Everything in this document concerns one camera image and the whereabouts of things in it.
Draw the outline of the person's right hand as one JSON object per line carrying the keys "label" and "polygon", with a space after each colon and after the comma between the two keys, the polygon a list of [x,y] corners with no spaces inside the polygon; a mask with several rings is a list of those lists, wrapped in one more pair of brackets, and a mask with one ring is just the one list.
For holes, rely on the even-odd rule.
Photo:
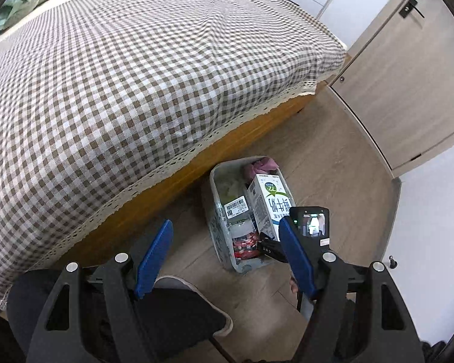
{"label": "person's right hand", "polygon": [[298,287],[298,284],[297,284],[297,281],[294,277],[291,277],[290,280],[289,280],[289,287],[290,287],[290,291],[291,293],[297,295],[298,292],[299,292],[299,287]]}

